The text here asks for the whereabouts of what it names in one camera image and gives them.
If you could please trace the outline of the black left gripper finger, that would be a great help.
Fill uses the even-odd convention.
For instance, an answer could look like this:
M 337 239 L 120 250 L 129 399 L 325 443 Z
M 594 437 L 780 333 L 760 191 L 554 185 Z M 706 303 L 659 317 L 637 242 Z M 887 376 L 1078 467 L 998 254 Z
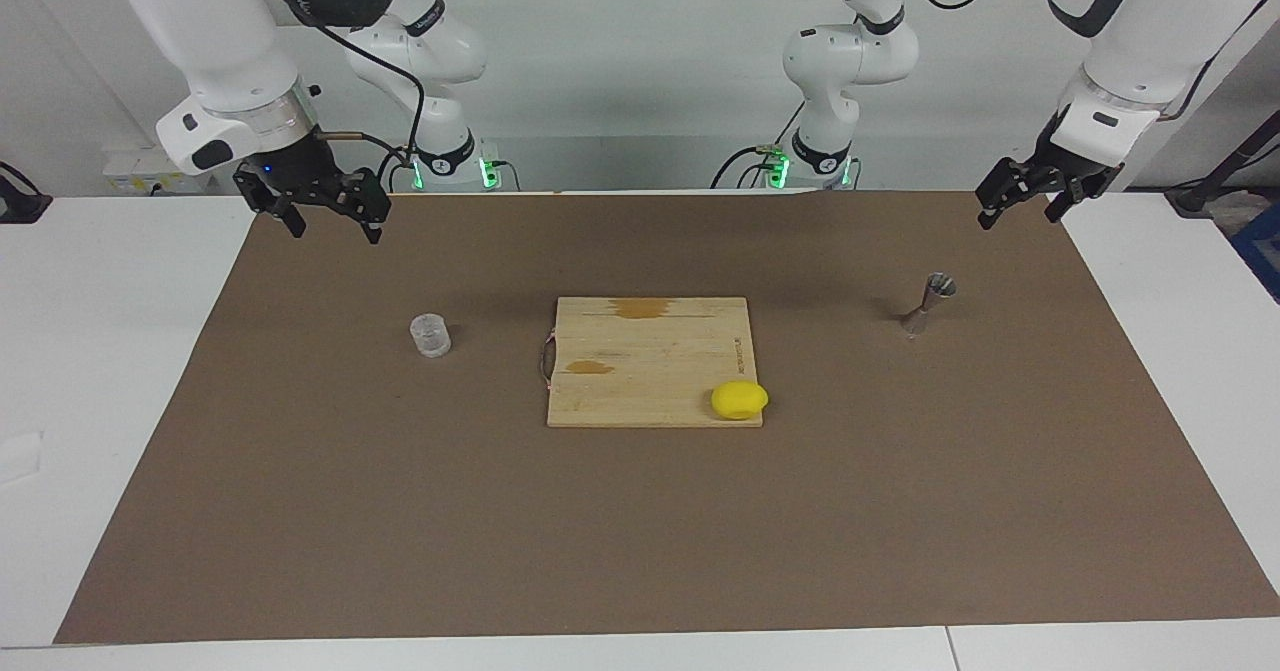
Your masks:
M 1060 223 L 1062 216 L 1076 205 L 1101 197 L 1124 169 L 1125 164 L 1119 164 L 1116 168 L 1105 168 L 1091 175 L 1068 175 L 1065 187 L 1046 207 L 1046 219 L 1050 223 Z
M 1012 206 L 1029 200 L 1041 184 L 1043 169 L 1005 158 L 997 161 L 975 188 L 980 205 L 977 216 L 983 230 L 991 230 Z

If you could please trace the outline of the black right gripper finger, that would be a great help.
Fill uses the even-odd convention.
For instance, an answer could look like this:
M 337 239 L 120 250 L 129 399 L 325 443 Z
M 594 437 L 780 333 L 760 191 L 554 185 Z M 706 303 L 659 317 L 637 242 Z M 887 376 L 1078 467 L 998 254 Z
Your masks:
M 339 175 L 335 211 L 357 223 L 370 245 L 379 245 L 392 202 L 371 169 Z
M 306 222 L 293 201 L 283 193 L 275 193 L 247 164 L 241 164 L 233 172 L 233 182 L 255 214 L 274 216 L 296 239 L 305 234 Z

